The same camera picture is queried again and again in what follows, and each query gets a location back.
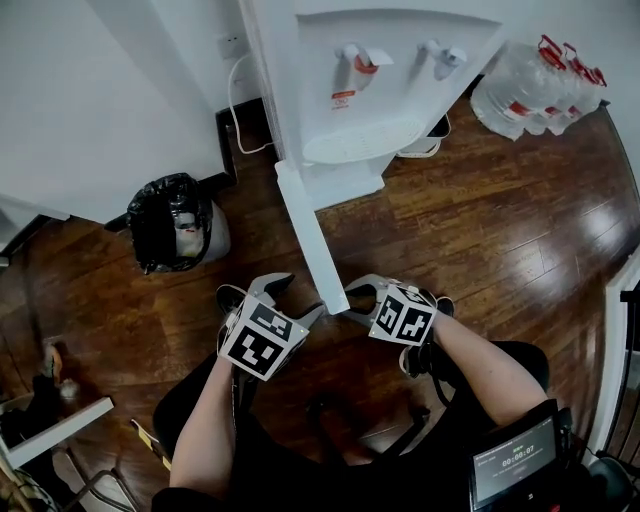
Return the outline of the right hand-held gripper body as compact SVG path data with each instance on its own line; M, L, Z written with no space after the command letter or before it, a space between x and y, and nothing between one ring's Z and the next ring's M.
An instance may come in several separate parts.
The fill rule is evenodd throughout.
M375 315L369 336L407 346L420 346L437 312L435 297L414 286L390 284Z

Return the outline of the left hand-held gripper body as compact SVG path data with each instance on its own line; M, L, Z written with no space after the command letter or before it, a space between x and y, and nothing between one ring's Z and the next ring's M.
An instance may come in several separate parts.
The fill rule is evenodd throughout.
M219 355L262 381L268 381L307 337L307 329L253 296L225 323Z

